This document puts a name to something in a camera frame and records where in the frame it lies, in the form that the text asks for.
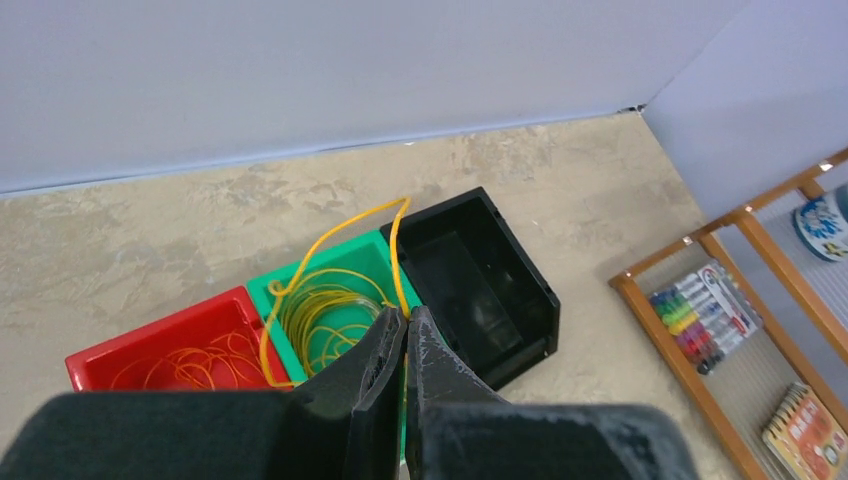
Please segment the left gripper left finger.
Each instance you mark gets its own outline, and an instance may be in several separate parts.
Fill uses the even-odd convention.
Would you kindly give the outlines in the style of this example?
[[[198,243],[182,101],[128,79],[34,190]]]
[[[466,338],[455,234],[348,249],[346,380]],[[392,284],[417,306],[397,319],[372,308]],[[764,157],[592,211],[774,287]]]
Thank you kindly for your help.
[[[407,324],[387,308],[291,391],[57,396],[1,461],[5,479],[394,479]]]

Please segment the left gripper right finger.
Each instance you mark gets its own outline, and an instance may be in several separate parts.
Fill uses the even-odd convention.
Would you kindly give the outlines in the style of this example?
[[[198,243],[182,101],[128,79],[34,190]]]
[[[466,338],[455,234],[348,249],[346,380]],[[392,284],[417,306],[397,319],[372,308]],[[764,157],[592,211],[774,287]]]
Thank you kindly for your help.
[[[513,404],[409,320],[405,458],[413,479],[696,479],[676,423],[642,404]]]

